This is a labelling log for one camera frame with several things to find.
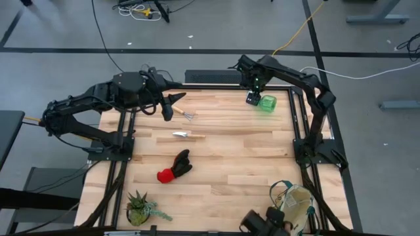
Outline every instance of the camera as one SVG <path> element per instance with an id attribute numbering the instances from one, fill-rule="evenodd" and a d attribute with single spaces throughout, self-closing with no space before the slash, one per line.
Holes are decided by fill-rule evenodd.
<path id="1" fill-rule="evenodd" d="M 285 224 L 290 224 L 290 228 L 293 228 L 290 222 L 284 221 L 284 212 L 270 206 L 266 211 L 266 220 L 250 210 L 241 221 L 240 230 L 242 231 L 241 226 L 245 226 L 252 236 L 288 236 L 290 233 L 284 229 Z"/>

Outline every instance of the canvas bag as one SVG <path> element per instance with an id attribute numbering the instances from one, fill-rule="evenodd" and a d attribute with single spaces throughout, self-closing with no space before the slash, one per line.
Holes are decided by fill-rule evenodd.
<path id="1" fill-rule="evenodd" d="M 279 183 L 285 184 L 287 189 L 273 199 L 272 189 Z M 274 203 L 274 207 L 285 214 L 284 221 L 293 224 L 290 236 L 301 235 L 308 221 L 308 215 L 315 214 L 315 208 L 313 207 L 314 197 L 309 190 L 303 186 L 292 184 L 287 180 L 280 180 L 271 185 L 270 198 Z"/>

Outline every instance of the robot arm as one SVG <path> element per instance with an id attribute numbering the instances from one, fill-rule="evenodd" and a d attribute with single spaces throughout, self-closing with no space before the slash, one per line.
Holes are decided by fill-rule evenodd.
<path id="1" fill-rule="evenodd" d="M 78 122 L 73 115 L 88 110 L 102 113 L 112 108 L 126 111 L 136 107 L 140 109 L 128 112 L 142 111 L 146 115 L 153 115 L 156 106 L 160 104 L 163 118 L 165 121 L 170 121 L 173 116 L 172 104 L 186 93 L 164 97 L 162 92 L 180 86 L 180 83 L 164 79 L 155 68 L 150 68 L 148 71 L 123 72 L 115 75 L 111 81 L 92 86 L 82 95 L 68 96 L 65 100 L 50 102 L 43 113 L 40 125 L 45 127 L 49 135 L 60 136 L 72 133 L 99 141 L 106 148 L 121 149 L 122 133 L 104 132 L 90 127 Z M 146 111 L 148 108 L 153 108 L 153 111 Z"/>
<path id="2" fill-rule="evenodd" d="M 276 77 L 292 85 L 302 88 L 306 94 L 311 112 L 314 114 L 310 133 L 305 138 L 307 145 L 315 148 L 322 141 L 321 129 L 327 110 L 335 102 L 332 92 L 319 81 L 316 75 L 307 75 L 281 65 L 271 56 L 263 56 L 256 62 L 245 55 L 239 59 L 237 68 L 242 73 L 240 85 L 252 90 L 248 94 L 247 103 L 257 105 L 271 78 Z M 320 91 L 316 96 L 315 89 Z"/>

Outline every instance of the yellow cable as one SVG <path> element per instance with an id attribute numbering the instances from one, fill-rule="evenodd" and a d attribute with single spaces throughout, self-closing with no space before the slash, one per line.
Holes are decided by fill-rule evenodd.
<path id="1" fill-rule="evenodd" d="M 312 13 L 311 16 L 309 16 L 309 18 L 307 18 L 305 20 L 305 22 L 303 23 L 303 25 L 301 26 L 301 28 L 294 34 L 294 36 L 289 40 L 289 42 L 287 42 L 285 45 L 281 46 L 280 48 L 276 49 L 273 54 L 271 54 L 271 56 L 274 56 L 278 51 L 286 48 L 287 46 L 289 46 L 289 44 L 295 40 L 296 36 L 298 36 L 298 34 L 302 31 L 302 29 L 304 28 L 304 26 L 306 25 L 306 23 L 308 23 L 308 21 L 310 19 L 312 19 L 312 17 L 314 17 L 314 15 L 321 9 L 321 7 L 324 5 L 325 1 L 322 1 L 321 5 L 314 11 L 314 13 Z"/>
<path id="2" fill-rule="evenodd" d="M 33 118 L 33 117 L 24 117 L 24 119 L 28 119 L 28 120 L 31 120 L 31 121 L 38 121 L 38 122 L 41 122 L 41 120 L 40 120 L 40 119 L 38 119 L 38 118 Z"/>

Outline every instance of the wooden handle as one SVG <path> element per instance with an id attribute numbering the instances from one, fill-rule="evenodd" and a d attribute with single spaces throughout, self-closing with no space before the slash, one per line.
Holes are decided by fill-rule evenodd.
<path id="1" fill-rule="evenodd" d="M 182 111 L 181 109 L 177 108 L 176 106 L 172 106 L 172 109 L 174 109 L 176 112 L 181 113 L 184 115 L 184 111 Z"/>
<path id="2" fill-rule="evenodd" d="M 189 138 L 205 138 L 204 134 L 189 134 Z"/>

